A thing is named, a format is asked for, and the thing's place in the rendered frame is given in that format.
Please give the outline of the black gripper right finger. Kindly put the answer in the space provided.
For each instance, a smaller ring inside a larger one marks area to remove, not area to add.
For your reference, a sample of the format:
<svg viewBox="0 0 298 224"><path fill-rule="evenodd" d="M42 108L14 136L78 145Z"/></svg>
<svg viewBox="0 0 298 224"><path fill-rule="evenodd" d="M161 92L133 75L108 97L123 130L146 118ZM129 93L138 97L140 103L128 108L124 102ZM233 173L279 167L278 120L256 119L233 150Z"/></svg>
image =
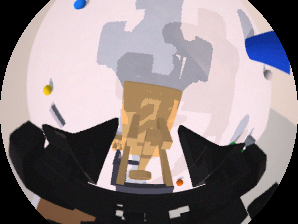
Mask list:
<svg viewBox="0 0 298 224"><path fill-rule="evenodd" d="M188 129L185 125L178 127L178 139L186 165L190 176L190 183L193 188L205 185L205 180L216 171L218 167L229 157L235 153L241 152L245 148L245 143L231 145L217 145L213 141L205 139L204 136Z"/></svg>

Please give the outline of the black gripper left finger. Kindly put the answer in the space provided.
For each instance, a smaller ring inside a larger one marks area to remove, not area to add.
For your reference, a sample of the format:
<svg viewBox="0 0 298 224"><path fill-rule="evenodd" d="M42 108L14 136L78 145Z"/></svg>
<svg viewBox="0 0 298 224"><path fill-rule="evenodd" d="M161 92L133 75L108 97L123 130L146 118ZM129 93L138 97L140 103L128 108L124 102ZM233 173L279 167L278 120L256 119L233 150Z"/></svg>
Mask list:
<svg viewBox="0 0 298 224"><path fill-rule="evenodd" d="M110 145L113 144L112 141L116 137L114 135L118 129L118 117L74 133L57 129L47 123L41 125L41 128L44 129L45 139L48 139L48 143L68 152L76 161L81 172L88 177L88 183L97 185Z"/></svg>

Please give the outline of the orange ball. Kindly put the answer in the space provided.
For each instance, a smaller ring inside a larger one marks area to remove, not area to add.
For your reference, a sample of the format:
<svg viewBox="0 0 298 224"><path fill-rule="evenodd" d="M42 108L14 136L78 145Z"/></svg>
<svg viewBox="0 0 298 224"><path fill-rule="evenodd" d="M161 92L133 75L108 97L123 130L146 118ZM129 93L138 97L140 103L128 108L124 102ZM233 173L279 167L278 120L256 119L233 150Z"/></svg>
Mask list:
<svg viewBox="0 0 298 224"><path fill-rule="evenodd" d="M181 186L182 184L184 184L184 181L182 181L182 180L177 180L177 185L178 185L178 186Z"/></svg>

